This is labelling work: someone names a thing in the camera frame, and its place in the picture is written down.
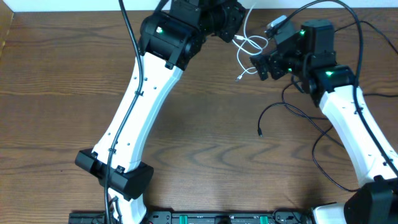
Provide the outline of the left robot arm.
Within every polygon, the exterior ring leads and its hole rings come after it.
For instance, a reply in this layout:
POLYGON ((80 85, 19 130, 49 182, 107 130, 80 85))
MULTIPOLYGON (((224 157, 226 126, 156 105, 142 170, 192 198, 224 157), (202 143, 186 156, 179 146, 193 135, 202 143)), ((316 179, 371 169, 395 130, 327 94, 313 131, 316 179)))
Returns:
POLYGON ((130 82, 103 137, 78 152, 75 164, 98 179, 104 211, 70 215, 71 223, 140 223, 144 192, 154 170, 142 161, 150 129, 167 95, 208 36, 231 42, 246 10, 237 1, 161 1, 133 37, 136 53, 130 82))

